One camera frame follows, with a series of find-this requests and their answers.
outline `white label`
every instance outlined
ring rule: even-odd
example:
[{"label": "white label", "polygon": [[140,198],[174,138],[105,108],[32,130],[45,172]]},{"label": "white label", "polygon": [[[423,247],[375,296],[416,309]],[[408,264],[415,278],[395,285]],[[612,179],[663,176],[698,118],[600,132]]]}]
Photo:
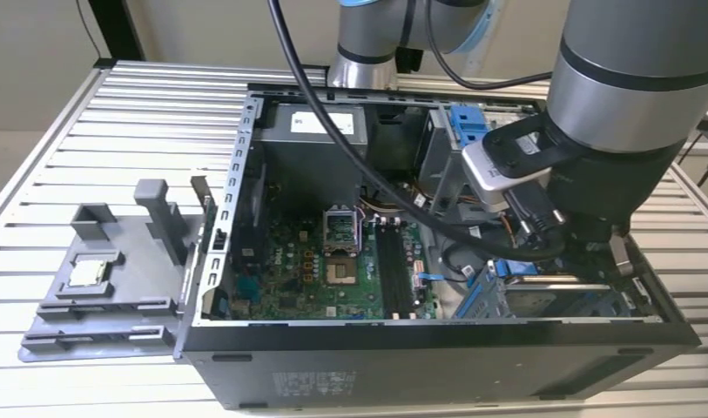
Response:
[{"label": "white label", "polygon": [[348,396],[355,391],[356,372],[273,373],[280,396]]},{"label": "white label", "polygon": [[416,203],[416,206],[424,207],[427,204],[427,196],[424,196],[421,193],[416,196],[416,200],[413,201]]},{"label": "white label", "polygon": [[[329,113],[328,115],[344,135],[355,135],[355,115],[352,113]],[[292,114],[292,132],[327,133],[327,130],[312,111],[296,111]]]},{"label": "white label", "polygon": [[475,268],[472,268],[471,265],[467,265],[466,267],[463,267],[463,274],[466,275],[468,279],[471,279],[472,276],[475,275]]}]

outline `green circuit board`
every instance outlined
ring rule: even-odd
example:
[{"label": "green circuit board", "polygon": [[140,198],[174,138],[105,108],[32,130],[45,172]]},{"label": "green circuit board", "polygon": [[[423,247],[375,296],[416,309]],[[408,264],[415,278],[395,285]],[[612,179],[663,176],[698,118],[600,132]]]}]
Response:
[{"label": "green circuit board", "polygon": [[[231,303],[233,319],[384,319],[375,224],[364,223],[361,252],[351,260],[327,258],[323,229],[315,221],[272,225],[264,273],[239,277],[240,292]],[[403,228],[401,236],[411,249],[409,259],[403,261],[412,275],[413,261],[427,262],[417,228]],[[327,260],[343,261],[327,265]],[[415,311],[419,318],[435,318],[433,298],[427,291],[427,304]]]}]

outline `power cable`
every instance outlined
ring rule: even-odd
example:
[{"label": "power cable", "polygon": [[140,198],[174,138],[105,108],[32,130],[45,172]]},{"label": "power cable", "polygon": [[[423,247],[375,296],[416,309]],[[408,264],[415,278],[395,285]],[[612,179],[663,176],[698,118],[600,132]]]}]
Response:
[{"label": "power cable", "polygon": [[435,53],[436,62],[443,67],[444,72],[447,73],[449,78],[453,80],[453,82],[462,85],[466,89],[478,90],[478,91],[506,89],[507,87],[514,87],[516,85],[534,83],[535,81],[543,81],[543,80],[552,78],[552,72],[544,72],[540,74],[535,74],[534,76],[515,78],[514,80],[499,81],[496,83],[476,84],[476,83],[471,83],[468,80],[460,77],[460,74],[455,72],[455,70],[452,69],[447,61],[444,60],[444,56],[441,52],[439,51],[439,46],[436,44],[435,28],[432,24],[432,0],[427,0],[427,38],[428,38],[429,47],[432,48],[432,52]]}]

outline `black cable connector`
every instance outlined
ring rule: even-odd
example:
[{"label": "black cable connector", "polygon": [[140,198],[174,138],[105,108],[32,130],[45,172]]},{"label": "black cable connector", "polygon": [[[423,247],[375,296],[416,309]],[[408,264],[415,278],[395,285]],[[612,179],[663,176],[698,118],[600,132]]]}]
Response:
[{"label": "black cable connector", "polygon": [[542,238],[548,239],[550,233],[566,223],[566,218],[538,181],[527,181],[508,189],[504,192],[504,199],[528,233],[538,233]]}]

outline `slatted metal surface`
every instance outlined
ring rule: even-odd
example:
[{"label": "slatted metal surface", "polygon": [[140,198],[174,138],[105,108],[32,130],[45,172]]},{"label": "slatted metal surface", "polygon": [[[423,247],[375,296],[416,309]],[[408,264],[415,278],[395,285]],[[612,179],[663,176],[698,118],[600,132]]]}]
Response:
[{"label": "slatted metal surface", "polygon": [[[312,72],[317,83],[323,74]],[[121,63],[92,74],[0,198],[0,416],[229,416],[200,375],[170,357],[25,364],[22,332],[50,286],[81,202],[144,214],[137,181],[164,178],[184,213],[201,208],[189,186],[204,169],[221,190],[248,82],[292,82],[284,71]],[[464,91],[443,78],[405,76],[411,91]],[[547,84],[502,94],[542,98]],[[293,415],[708,417],[708,202],[678,167],[635,213],[634,236],[705,345],[584,403],[336,409]]]}]

